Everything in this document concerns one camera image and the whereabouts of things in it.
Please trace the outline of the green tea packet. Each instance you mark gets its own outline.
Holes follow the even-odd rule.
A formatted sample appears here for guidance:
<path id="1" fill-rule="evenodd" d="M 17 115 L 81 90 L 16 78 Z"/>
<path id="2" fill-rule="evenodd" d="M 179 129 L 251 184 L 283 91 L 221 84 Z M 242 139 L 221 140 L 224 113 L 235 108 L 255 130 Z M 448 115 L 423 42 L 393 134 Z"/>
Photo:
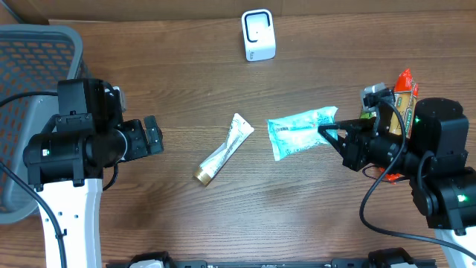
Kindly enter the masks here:
<path id="1" fill-rule="evenodd" d="M 364 110 L 360 113 L 360 119 L 371 119 L 376 117 L 376 112 L 366 112 Z"/>

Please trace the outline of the orange spaghetti packet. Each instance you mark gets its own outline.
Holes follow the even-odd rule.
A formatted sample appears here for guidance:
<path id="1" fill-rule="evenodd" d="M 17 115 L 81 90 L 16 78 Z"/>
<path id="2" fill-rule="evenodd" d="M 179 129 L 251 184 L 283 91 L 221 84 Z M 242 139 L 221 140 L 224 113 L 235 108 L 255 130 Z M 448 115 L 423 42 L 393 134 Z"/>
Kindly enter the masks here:
<path id="1" fill-rule="evenodd" d="M 395 100 L 395 107 L 398 109 L 405 123 L 405 136 L 410 138 L 411 129 L 413 125 L 414 109 L 419 95 L 419 85 L 415 81 L 411 70 L 405 69 L 398 77 L 397 82 L 393 88 Z M 402 128 L 396 115 L 392 115 L 390 120 L 390 132 L 396 135 L 401 135 Z M 398 179 L 402 177 L 399 173 L 390 173 L 385 176 L 383 182 L 395 184 Z"/>

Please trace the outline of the teal snack packet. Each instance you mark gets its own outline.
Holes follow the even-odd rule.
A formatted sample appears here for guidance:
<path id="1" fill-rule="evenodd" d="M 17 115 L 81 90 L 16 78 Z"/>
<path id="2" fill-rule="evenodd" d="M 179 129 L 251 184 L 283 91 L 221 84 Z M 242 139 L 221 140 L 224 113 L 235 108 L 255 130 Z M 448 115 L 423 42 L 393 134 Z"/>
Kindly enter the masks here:
<path id="1" fill-rule="evenodd" d="M 325 106 L 284 118 L 268 119 L 268 136 L 275 161 L 329 142 L 318 132 L 320 125 L 333 124 L 336 106 Z"/>

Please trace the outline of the white tube gold cap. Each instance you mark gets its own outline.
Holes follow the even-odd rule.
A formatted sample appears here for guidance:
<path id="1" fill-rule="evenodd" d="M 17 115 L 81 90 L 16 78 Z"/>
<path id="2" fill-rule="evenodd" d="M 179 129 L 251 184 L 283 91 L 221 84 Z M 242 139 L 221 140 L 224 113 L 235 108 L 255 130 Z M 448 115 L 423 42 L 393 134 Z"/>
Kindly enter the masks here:
<path id="1" fill-rule="evenodd" d="M 253 131 L 254 128 L 241 115 L 235 113 L 225 141 L 199 165 L 193 176 L 204 186 L 208 186 Z"/>

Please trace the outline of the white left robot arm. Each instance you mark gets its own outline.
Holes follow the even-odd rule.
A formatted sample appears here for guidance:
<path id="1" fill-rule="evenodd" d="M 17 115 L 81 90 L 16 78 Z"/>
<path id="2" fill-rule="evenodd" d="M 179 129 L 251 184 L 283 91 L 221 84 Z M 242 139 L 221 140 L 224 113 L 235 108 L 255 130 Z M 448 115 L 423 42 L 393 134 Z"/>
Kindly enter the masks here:
<path id="1" fill-rule="evenodd" d="M 48 267 L 101 267 L 103 171 L 162 153 L 155 116 L 123 119 L 120 89 L 93 78 L 58 83 L 59 113 L 23 152 L 28 183 L 39 196 Z"/>

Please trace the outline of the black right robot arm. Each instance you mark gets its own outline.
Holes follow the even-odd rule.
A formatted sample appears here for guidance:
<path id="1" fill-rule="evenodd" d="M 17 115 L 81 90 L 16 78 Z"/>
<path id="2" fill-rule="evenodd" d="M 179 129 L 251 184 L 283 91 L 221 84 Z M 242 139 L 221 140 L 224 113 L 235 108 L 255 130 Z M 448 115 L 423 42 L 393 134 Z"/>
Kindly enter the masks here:
<path id="1" fill-rule="evenodd" d="M 405 121 L 387 98 L 366 97 L 376 117 L 324 124 L 318 132 L 336 149 L 343 165 L 360 171 L 369 164 L 409 181 L 414 205 L 434 237 L 391 231 L 371 224 L 364 215 L 379 177 L 361 201 L 359 217 L 383 235 L 438 244 L 451 267 L 475 266 L 475 169 L 467 166 L 469 120 L 457 101 L 426 98 L 416 103 L 410 135 L 389 130 L 390 120 Z"/>

